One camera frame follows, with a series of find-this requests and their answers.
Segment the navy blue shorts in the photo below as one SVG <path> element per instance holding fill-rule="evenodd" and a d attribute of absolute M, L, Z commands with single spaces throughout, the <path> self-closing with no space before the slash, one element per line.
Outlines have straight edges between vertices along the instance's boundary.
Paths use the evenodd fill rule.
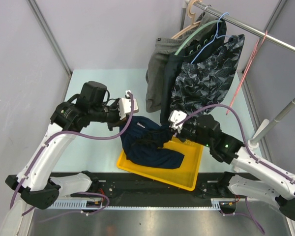
<path fill-rule="evenodd" d="M 177 169 L 184 154 L 164 148 L 173 133 L 168 125 L 158 125 L 143 116 L 133 116 L 130 125 L 121 135 L 126 159 L 134 164 L 162 169 Z"/>

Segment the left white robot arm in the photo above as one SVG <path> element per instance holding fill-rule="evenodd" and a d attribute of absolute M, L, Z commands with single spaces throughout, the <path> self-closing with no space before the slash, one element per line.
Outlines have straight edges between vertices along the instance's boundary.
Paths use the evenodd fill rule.
<path fill-rule="evenodd" d="M 109 105 L 110 93 L 99 82 L 83 84 L 81 92 L 60 103 L 50 118 L 50 124 L 34 155 L 27 165 L 16 175 L 8 175 L 5 183 L 14 191 L 10 208 L 14 207 L 17 195 L 32 208 L 47 209 L 59 197 L 71 194 L 94 196 L 98 193 L 98 178 L 89 171 L 66 177 L 51 177 L 52 170 L 63 152 L 77 137 L 91 140 L 112 140 L 121 136 L 138 110 L 132 92 L 114 99 Z M 92 122 L 107 123 L 112 130 L 122 121 L 125 127 L 109 137 L 96 137 L 82 134 L 81 130 Z"/>

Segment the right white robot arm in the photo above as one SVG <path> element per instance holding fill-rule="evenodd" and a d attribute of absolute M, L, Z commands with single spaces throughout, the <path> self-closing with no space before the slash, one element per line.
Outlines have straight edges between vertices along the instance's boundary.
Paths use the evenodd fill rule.
<path fill-rule="evenodd" d="M 217 184 L 220 196 L 229 197 L 232 193 L 250 196 L 273 205 L 295 221 L 295 174 L 259 157 L 242 141 L 223 133 L 213 116 L 201 116 L 195 124 L 185 121 L 185 118 L 186 114 L 179 112 L 172 125 L 180 136 L 208 147 L 210 155 L 218 162 L 231 164 L 257 178 L 248 180 L 226 173 Z"/>

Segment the leaf patterned shorts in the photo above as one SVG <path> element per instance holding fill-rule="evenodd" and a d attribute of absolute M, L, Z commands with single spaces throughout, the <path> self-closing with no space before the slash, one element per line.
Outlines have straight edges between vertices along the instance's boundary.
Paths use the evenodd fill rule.
<path fill-rule="evenodd" d="M 232 85 L 244 42 L 244 34 L 234 35 L 204 61 L 183 63 L 172 89 L 170 111 L 189 115 L 221 103 Z"/>

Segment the grey sweat shorts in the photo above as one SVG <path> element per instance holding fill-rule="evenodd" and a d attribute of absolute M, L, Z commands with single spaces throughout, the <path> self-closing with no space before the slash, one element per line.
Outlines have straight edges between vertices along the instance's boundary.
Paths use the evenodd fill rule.
<path fill-rule="evenodd" d="M 169 60 L 170 54 L 174 54 L 183 42 L 198 28 L 217 20 L 209 13 L 204 13 L 198 19 L 200 25 L 191 29 L 177 39 L 160 37 L 156 39 L 155 49 L 150 57 L 146 72 L 147 92 L 146 92 L 146 111 L 153 113 L 161 109 L 162 89 L 164 82 L 164 69 Z M 204 44 L 214 37 L 216 24 L 210 24 L 198 32 L 179 52 L 180 56 L 187 56 L 197 53 Z"/>

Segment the green hanger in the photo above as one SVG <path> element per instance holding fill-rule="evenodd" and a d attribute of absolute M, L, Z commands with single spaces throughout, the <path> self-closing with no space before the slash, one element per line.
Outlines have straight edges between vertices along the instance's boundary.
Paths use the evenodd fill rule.
<path fill-rule="evenodd" d="M 191 35 L 189 35 L 185 41 L 180 45 L 180 47 L 177 49 L 177 51 L 174 53 L 175 56 L 177 56 L 180 51 L 185 47 L 185 45 L 195 36 L 197 35 L 200 31 L 202 31 L 204 28 L 213 25 L 213 24 L 218 24 L 220 21 L 219 20 L 214 20 L 214 21 L 210 21 L 204 25 L 202 25 L 201 27 L 197 28 Z"/>

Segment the dark teal shorts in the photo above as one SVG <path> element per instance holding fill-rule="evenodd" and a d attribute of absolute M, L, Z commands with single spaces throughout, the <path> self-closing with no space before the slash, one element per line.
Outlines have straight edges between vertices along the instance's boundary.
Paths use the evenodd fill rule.
<path fill-rule="evenodd" d="M 170 114 L 171 90 L 174 86 L 176 77 L 181 72 L 182 64 L 186 62 L 186 59 L 190 53 L 195 52 L 194 47 L 197 47 L 197 39 L 198 37 L 195 35 L 177 56 L 174 55 L 177 50 L 169 55 L 168 62 L 165 65 L 163 93 L 161 99 L 160 123 L 162 125 L 167 124 L 168 122 L 168 117 Z"/>

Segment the wooden hanger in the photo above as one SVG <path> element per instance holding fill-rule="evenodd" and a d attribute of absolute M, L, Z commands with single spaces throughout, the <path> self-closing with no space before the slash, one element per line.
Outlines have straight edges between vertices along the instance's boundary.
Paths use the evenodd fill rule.
<path fill-rule="evenodd" d="M 191 12 L 192 6 L 196 3 L 202 3 L 202 0 L 184 0 L 183 1 L 182 16 L 181 16 L 181 23 L 180 23 L 181 30 L 178 33 L 176 33 L 172 37 L 172 39 L 178 39 L 187 31 L 199 26 L 200 21 L 196 21 L 196 13 Z M 186 16 L 190 18 L 190 24 L 187 27 L 183 27 Z"/>

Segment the yellow plastic tray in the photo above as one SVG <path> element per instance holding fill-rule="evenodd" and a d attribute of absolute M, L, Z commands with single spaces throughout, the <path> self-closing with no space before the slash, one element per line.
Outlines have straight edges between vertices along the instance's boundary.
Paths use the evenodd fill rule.
<path fill-rule="evenodd" d="M 178 151 L 184 155 L 184 159 L 179 168 L 162 169 L 137 165 L 126 159 L 124 151 L 120 153 L 117 167 L 121 170 L 166 183 L 180 189 L 187 191 L 194 190 L 204 146 L 189 140 L 181 142 L 178 138 L 173 137 L 164 144 L 164 148 Z"/>

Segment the grey rack pole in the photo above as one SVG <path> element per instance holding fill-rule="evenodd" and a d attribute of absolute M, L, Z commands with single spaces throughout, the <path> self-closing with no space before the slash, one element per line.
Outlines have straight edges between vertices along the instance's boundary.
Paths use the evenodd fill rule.
<path fill-rule="evenodd" d="M 254 139 L 260 141 L 273 127 L 275 127 L 293 108 L 295 107 L 295 98 L 266 126 L 266 128 Z"/>

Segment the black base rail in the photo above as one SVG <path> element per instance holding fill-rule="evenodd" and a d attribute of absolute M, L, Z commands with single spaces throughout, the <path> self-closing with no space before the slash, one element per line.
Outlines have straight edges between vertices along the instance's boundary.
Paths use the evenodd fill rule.
<path fill-rule="evenodd" d="M 224 210 L 231 213 L 245 197 L 232 194 L 219 181 L 222 173 L 199 173 L 188 191 L 147 177 L 126 173 L 89 173 L 95 186 L 71 200 L 87 200 L 86 210 Z"/>

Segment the metal clothes rail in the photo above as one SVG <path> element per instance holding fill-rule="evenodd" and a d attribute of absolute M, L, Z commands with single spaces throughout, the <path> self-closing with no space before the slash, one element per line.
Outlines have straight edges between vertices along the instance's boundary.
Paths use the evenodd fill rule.
<path fill-rule="evenodd" d="M 204 10 L 205 12 L 208 12 L 216 17 L 221 17 L 222 16 L 222 12 L 219 12 L 217 11 L 216 9 L 208 6 L 208 5 L 205 5 L 203 3 L 193 3 L 194 6 L 196 6 L 197 8 L 201 9 L 201 10 Z M 280 46 L 284 49 L 287 49 L 291 52 L 293 52 L 295 54 L 295 47 L 286 43 L 286 42 L 283 42 L 273 36 L 271 36 L 269 33 L 266 34 L 264 31 L 261 31 L 257 28 L 254 28 L 244 22 L 241 22 L 233 17 L 231 17 L 230 15 L 223 15 L 222 19 L 224 19 L 226 22 L 250 33 L 250 34 L 253 34 L 259 38 L 263 38 L 265 36 L 265 40 L 277 45 L 277 46 Z"/>

